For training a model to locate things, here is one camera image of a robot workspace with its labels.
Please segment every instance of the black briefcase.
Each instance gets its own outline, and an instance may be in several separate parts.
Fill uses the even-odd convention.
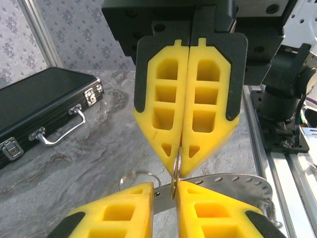
[[[83,110],[103,96],[99,78],[51,67],[0,89],[0,169],[39,141],[55,146],[85,123]],[[47,136],[73,117],[81,122],[56,141]]]

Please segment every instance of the marble countertop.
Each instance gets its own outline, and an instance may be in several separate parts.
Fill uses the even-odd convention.
[[[37,145],[0,171],[1,238],[46,237],[72,209],[117,192],[119,179],[131,170],[149,171],[170,183],[132,116],[134,72],[86,72],[99,76],[105,90],[103,99],[84,112],[86,123],[58,146]],[[243,109],[230,141],[191,177],[215,173],[256,174]],[[177,234],[175,209],[155,215],[154,237]]]

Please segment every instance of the cable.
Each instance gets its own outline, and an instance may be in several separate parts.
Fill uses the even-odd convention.
[[[302,98],[297,104],[295,110],[295,147],[300,146],[300,119],[301,119],[301,109],[306,100],[306,94],[302,95]]]

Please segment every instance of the wall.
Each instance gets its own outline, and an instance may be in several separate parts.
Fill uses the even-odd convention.
[[[34,0],[69,69],[134,69],[102,14],[104,0]]]
[[[17,0],[0,0],[0,89],[47,68]]]

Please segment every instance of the briefcase handle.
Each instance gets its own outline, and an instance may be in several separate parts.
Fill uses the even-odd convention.
[[[72,115],[72,114],[78,114],[81,117],[81,122],[79,124],[76,124],[75,126],[73,126],[72,128],[68,129],[63,135],[61,135],[56,141],[49,141],[45,138],[45,128],[41,127],[40,129],[38,129],[37,131],[35,131],[34,133],[32,133],[29,136],[29,140],[39,140],[42,144],[48,146],[48,147],[53,147],[56,146],[57,144],[59,144],[63,139],[65,139],[69,134],[71,134],[74,130],[76,130],[77,128],[79,128],[81,125],[83,125],[86,122],[85,116],[81,111],[81,105],[78,104],[75,107],[71,108],[68,110],[68,114]]]

